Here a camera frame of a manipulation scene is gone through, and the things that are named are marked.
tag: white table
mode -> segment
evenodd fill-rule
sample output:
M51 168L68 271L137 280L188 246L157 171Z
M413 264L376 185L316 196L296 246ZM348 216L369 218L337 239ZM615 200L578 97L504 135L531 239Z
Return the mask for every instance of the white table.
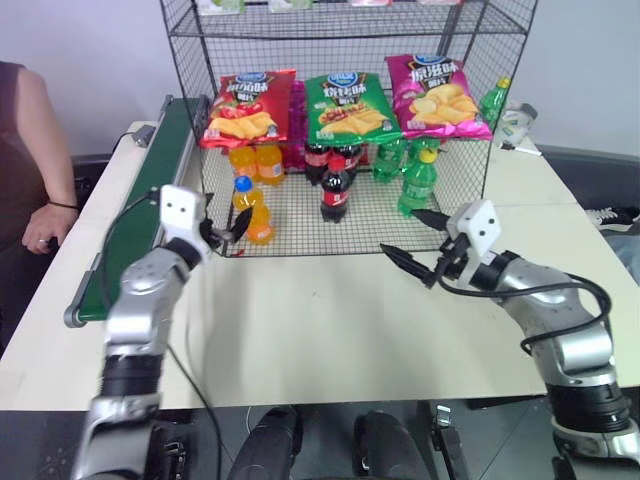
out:
M82 410L95 395L104 325L68 329L62 314L144 154L123 139L47 272L0 362L0 409ZM639 289L547 162L495 152L486 197L503 227L497 250L610 293L619 382L640 384ZM417 258L433 265L436 253ZM215 257L194 271L171 332L216 406L543 393L521 339L491 302L429 291L383 255ZM199 406L169 358L161 389L164 408Z

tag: potato chip bag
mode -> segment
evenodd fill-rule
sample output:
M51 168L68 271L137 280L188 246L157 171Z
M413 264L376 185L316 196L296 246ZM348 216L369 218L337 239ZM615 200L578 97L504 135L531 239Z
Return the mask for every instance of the potato chip bag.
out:
M491 139L460 62L436 55L387 57L393 110L406 138Z
M386 143L402 136L377 75L334 73L307 80L305 87L309 143Z
M279 70L221 77L200 146L236 148L286 141L295 76L295 70Z

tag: red chip bag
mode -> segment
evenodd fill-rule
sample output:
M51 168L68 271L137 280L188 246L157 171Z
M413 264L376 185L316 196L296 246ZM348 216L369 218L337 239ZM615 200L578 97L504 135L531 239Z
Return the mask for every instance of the red chip bag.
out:
M222 77L200 146L236 148L286 141L295 76L295 70L279 70Z

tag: bracelet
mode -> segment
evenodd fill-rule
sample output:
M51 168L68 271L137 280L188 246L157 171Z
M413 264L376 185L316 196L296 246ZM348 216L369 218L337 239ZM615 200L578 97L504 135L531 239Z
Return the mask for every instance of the bracelet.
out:
M63 208L71 208L73 210L80 210L80 208L77 205L67 205L65 203L58 203L58 202L54 202L52 200L49 200L47 202L49 205L55 205L56 207L63 207Z

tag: hand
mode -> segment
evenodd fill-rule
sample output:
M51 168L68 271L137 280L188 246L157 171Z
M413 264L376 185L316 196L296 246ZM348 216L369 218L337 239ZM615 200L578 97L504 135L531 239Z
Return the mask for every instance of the hand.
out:
M49 253L49 240L56 237L58 245L62 245L77 218L76 210L47 204L31 214L22 245L36 255Z

